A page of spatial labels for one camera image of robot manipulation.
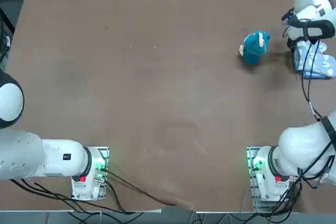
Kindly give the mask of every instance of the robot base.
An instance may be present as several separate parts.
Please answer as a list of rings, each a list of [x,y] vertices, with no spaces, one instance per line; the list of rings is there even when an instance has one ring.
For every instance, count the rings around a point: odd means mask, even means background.
[[[253,170],[256,175],[262,201],[279,201],[289,186],[289,180],[281,181],[274,176],[269,167],[270,146],[263,146],[253,159]]]
[[[107,173],[100,169],[108,169],[109,147],[88,146],[92,162],[89,174],[80,177],[79,181],[71,178],[71,197],[77,200],[103,200],[106,198]]]
[[[289,181],[276,182],[268,166],[270,146],[247,147],[247,162],[252,202],[255,212],[272,212]]]

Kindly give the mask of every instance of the tabletop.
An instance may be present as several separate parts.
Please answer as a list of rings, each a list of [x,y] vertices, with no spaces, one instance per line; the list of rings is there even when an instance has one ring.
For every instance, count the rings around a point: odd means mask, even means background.
[[[24,90],[14,128],[110,147],[109,169],[157,198],[198,211],[243,206],[247,146],[276,145],[313,122],[293,71],[281,16],[293,0],[25,0],[8,73]],[[271,35],[259,65],[238,55],[256,30]],[[336,42],[328,40],[333,55]],[[312,102],[334,110],[332,80]],[[39,178],[70,194],[68,178]],[[128,210],[162,205],[113,182]],[[68,209],[1,182],[2,210]],[[304,187],[300,212],[335,213],[336,187]],[[115,207],[112,195],[98,202]]]

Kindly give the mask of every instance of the stuffed animal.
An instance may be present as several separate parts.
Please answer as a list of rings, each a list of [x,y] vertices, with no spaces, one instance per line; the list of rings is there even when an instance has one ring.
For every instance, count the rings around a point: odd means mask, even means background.
[[[269,45],[270,36],[265,31],[256,31],[249,34],[244,44],[239,46],[239,54],[244,58],[249,65],[259,63],[260,56],[263,55]]]

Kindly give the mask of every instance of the metal frame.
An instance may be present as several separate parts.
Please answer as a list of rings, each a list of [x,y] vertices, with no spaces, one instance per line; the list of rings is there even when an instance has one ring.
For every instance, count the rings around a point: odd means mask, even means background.
[[[251,186],[251,195],[254,212],[272,212],[277,202],[265,202],[261,200],[260,192],[258,188],[258,182],[256,175],[254,174],[253,159],[257,156],[258,150],[261,146],[248,146],[247,147],[247,164],[248,164],[248,174]]]

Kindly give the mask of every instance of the robotic arm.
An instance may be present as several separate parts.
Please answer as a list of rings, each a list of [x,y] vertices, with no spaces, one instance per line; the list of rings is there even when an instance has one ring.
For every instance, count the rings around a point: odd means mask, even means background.
[[[7,129],[24,109],[20,84],[0,69],[0,180],[29,177],[71,177],[72,198],[106,197],[108,147],[85,147],[72,140],[48,140]]]
[[[294,8],[283,17],[293,42],[335,37],[336,9],[329,0],[294,0]]]
[[[336,9],[329,0],[295,0],[294,8],[282,18],[287,25],[289,47],[300,40],[334,38]],[[336,129],[336,111],[321,121],[298,128],[288,128],[280,136],[278,146],[263,146],[253,159],[261,200],[279,201],[289,188],[290,177],[298,177],[334,141],[331,134]],[[318,185],[336,184],[336,143],[306,173]]]

